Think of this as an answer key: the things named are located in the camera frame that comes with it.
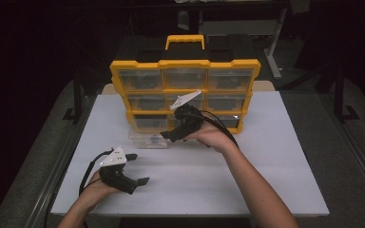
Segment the white bracket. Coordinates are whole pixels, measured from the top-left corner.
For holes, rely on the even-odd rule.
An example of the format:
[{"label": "white bracket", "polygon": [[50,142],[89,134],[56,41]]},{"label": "white bracket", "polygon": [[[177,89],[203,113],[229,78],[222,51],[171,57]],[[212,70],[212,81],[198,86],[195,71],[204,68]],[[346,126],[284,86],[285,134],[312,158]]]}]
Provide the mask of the white bracket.
[{"label": "white bracket", "polygon": [[177,101],[173,105],[170,106],[170,109],[174,110],[177,107],[182,106],[185,103],[191,101],[192,99],[194,99],[196,96],[198,96],[200,94],[201,94],[201,91],[199,89],[197,89],[197,91],[195,91],[195,92],[188,93],[188,94],[183,95],[183,96],[179,96],[177,98]]},{"label": "white bracket", "polygon": [[116,164],[126,163],[126,156],[122,146],[118,146],[117,149],[112,151],[102,162],[100,167],[111,166]]}]

